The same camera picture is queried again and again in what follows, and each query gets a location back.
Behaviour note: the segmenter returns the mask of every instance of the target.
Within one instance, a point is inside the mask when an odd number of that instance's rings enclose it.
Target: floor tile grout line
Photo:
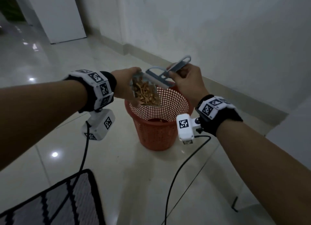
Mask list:
[[[207,160],[205,161],[205,163],[203,164],[202,168],[199,170],[199,172],[196,174],[196,176],[194,177],[194,179],[191,181],[191,183],[189,184],[189,186],[187,187],[187,189],[184,191],[184,193],[181,195],[181,197],[179,198],[179,200],[176,202],[176,204],[174,205],[174,207],[171,209],[171,211],[169,212],[169,214],[167,215],[166,218],[169,217],[169,215],[171,214],[171,212],[173,211],[173,209],[176,207],[176,205],[179,203],[179,201],[181,200],[181,198],[184,196],[184,194],[186,193],[186,191],[189,189],[189,187],[191,186],[191,184],[194,182],[194,180],[196,179],[196,177],[199,175],[199,173],[202,171],[202,169],[204,168],[205,164],[207,164],[208,160],[212,157],[212,155],[215,153],[215,151],[218,149],[220,144],[218,144],[218,146],[213,150],[212,154],[207,158]]]
[[[80,117],[82,117],[82,116],[84,116],[84,115],[86,115],[86,114],[87,114],[87,113],[85,113],[85,114],[83,114],[83,115],[80,115],[79,117],[76,117],[76,118],[73,119],[73,120],[76,120],[77,118],[80,118]],[[64,125],[66,125],[66,124],[72,122],[73,120],[70,120],[69,122],[67,122],[67,123],[65,123],[65,124],[63,124],[63,125],[60,125],[60,126],[58,126],[57,128],[55,128],[55,129],[58,129],[58,128],[60,128],[60,127],[62,127],[62,126],[64,126]]]
[[[44,170],[45,176],[46,176],[46,178],[48,179],[49,186],[51,187],[51,186],[52,186],[52,183],[51,183],[51,180],[50,180],[50,178],[49,178],[48,172],[47,172],[47,170],[46,170],[46,168],[45,168],[45,166],[44,166],[44,163],[43,163],[43,160],[42,160],[41,154],[40,154],[40,152],[39,152],[38,146],[37,146],[37,145],[35,145],[35,148],[36,148],[37,153],[38,153],[38,156],[39,156],[39,158],[40,158],[40,161],[41,161],[41,164],[42,164],[42,167],[43,167],[43,170]]]

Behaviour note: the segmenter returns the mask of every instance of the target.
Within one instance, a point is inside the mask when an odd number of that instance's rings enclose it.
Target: hand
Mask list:
[[[130,81],[135,73],[141,72],[139,67],[131,67],[127,69],[115,70],[111,74],[117,80],[114,97],[128,100],[132,106],[140,108],[141,105],[138,99],[134,97],[133,91],[130,86]]]
[[[201,70],[192,64],[185,65],[177,73],[170,71],[169,77],[172,78],[181,94],[183,94],[196,107],[200,100],[209,93],[204,86]]]

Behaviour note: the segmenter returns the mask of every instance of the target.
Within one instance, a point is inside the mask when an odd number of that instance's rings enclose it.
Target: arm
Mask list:
[[[200,68],[170,73],[193,106],[208,95]],[[225,120],[216,136],[233,166],[277,224],[311,224],[311,171],[243,122]]]
[[[140,68],[116,70],[115,97],[138,106],[130,89],[132,75]],[[41,140],[87,102],[78,81],[57,81],[0,89],[0,170]]]

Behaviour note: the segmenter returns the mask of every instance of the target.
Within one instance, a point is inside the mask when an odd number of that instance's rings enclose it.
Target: green object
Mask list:
[[[25,21],[16,0],[0,0],[0,11],[8,21]]]

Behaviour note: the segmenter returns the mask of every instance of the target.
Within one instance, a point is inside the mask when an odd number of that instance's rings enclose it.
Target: person's right hand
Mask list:
[[[209,94],[198,66],[187,64],[177,73],[170,71],[169,77],[175,81],[181,94],[190,101],[193,107],[196,107],[200,100]]]

